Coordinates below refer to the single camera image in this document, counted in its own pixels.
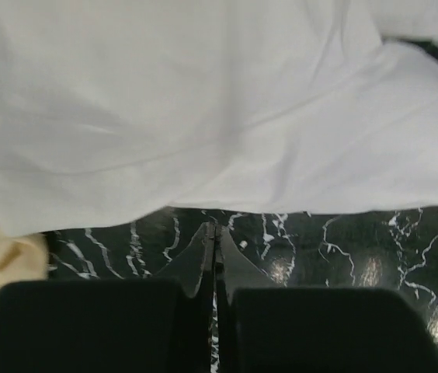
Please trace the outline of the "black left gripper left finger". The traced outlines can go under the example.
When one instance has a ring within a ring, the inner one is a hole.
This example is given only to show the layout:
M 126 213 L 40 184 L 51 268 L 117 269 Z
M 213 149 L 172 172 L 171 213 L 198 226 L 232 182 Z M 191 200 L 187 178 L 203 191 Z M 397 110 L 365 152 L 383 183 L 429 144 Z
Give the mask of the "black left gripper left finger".
M 0 290 L 0 372 L 208 372 L 215 225 L 153 277 Z

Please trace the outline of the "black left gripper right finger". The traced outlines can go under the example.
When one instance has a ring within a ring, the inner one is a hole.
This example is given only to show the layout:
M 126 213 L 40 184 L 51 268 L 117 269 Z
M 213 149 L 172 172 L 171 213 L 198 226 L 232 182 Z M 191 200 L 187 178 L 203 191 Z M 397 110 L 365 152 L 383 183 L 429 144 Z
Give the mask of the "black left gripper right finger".
M 438 372 L 424 322 L 380 288 L 285 288 L 217 231 L 222 372 Z

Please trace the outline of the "white flower print t-shirt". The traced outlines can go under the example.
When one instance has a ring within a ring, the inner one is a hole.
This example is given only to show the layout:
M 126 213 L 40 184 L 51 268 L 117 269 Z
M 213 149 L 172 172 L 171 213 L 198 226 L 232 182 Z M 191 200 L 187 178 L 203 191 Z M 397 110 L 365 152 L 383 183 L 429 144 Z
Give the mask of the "white flower print t-shirt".
M 0 229 L 438 206 L 438 1 L 0 1 Z

